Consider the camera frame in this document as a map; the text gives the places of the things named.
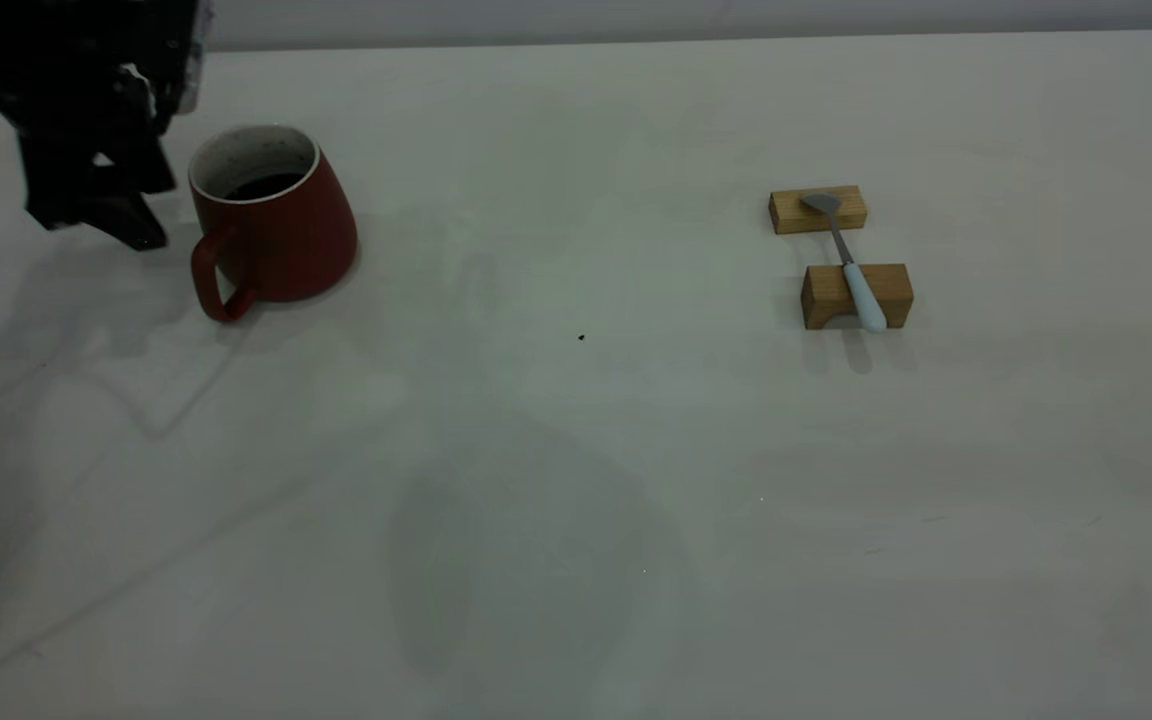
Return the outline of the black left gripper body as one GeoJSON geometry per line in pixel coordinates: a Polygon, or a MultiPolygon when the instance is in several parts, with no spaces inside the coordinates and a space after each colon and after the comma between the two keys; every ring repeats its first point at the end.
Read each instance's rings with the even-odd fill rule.
{"type": "Polygon", "coordinates": [[[191,113],[204,1],[0,1],[0,113],[23,132],[160,136],[191,113]]]}

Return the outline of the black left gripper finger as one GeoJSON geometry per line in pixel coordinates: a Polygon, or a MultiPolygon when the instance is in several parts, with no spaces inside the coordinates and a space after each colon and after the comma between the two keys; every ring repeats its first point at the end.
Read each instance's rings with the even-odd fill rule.
{"type": "Polygon", "coordinates": [[[165,194],[177,187],[159,141],[111,143],[99,150],[96,184],[108,194],[165,194]]]}
{"type": "Polygon", "coordinates": [[[156,194],[108,194],[96,184],[96,164],[106,162],[99,150],[91,143],[20,137],[28,214],[47,232],[90,225],[134,251],[168,247],[145,199],[156,194]]]}

